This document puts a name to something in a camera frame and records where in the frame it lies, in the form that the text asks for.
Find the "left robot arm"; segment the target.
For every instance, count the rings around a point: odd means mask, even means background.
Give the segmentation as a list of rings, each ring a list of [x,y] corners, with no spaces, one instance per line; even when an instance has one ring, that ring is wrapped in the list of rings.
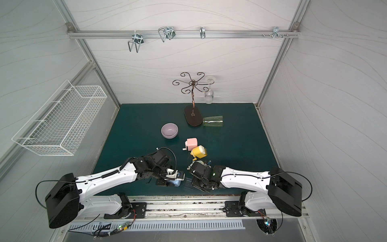
[[[75,177],[73,173],[54,180],[55,185],[40,206],[46,209],[48,226],[63,227],[84,214],[103,213],[107,218],[124,218],[129,212],[130,202],[125,193],[112,198],[95,199],[94,196],[142,179],[155,178],[162,184],[181,182],[185,174],[177,166],[169,164],[167,147],[141,156],[130,157],[121,166],[99,173]]]

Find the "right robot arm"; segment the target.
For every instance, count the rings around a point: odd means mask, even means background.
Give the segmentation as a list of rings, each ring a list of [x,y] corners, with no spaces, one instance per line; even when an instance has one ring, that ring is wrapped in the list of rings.
[[[241,212],[276,207],[284,214],[302,216],[302,183],[292,176],[293,172],[278,167],[263,172],[242,171],[220,165],[210,167],[198,161],[188,171],[193,176],[192,185],[201,191],[245,190],[238,204]]]

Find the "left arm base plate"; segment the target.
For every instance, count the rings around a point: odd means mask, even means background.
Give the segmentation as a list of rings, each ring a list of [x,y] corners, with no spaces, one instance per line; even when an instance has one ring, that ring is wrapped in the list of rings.
[[[104,214],[104,219],[142,219],[145,218],[147,203],[126,203],[115,214]]]

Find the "blue pencil sharpener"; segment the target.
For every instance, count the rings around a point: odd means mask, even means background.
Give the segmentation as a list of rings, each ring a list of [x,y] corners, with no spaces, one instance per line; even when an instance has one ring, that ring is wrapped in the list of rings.
[[[179,187],[185,178],[171,179],[167,181],[168,186],[170,187]]]

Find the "pink pencil sharpener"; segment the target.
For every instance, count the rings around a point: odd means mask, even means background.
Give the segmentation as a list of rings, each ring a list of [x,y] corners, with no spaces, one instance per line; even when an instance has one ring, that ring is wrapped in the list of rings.
[[[183,151],[192,151],[196,147],[198,147],[198,140],[197,140],[197,138],[188,138],[184,142]]]

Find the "yellow pencil sharpener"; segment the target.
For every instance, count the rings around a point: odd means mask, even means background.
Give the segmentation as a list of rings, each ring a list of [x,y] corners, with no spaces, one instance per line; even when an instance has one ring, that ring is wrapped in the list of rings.
[[[193,157],[193,161],[196,161],[198,159],[204,158],[208,155],[207,149],[200,145],[198,147],[195,147],[191,152],[191,156]]]

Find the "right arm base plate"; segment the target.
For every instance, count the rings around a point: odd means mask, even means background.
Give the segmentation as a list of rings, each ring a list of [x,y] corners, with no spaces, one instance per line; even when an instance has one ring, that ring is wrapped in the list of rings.
[[[222,211],[227,217],[265,217],[265,209],[252,211],[239,201],[226,201]]]

